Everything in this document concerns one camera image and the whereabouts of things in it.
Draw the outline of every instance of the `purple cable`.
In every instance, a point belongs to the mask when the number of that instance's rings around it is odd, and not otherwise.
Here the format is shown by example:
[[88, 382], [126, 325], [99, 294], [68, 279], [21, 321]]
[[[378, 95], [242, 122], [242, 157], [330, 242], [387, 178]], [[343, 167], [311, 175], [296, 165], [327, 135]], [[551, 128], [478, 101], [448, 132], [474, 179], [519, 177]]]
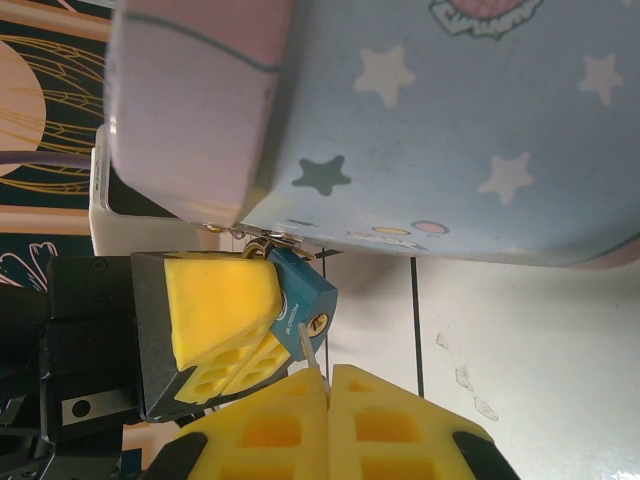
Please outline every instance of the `purple cable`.
[[0, 152], [0, 165], [51, 165], [56, 167], [91, 168], [91, 160], [82, 155], [57, 152]]

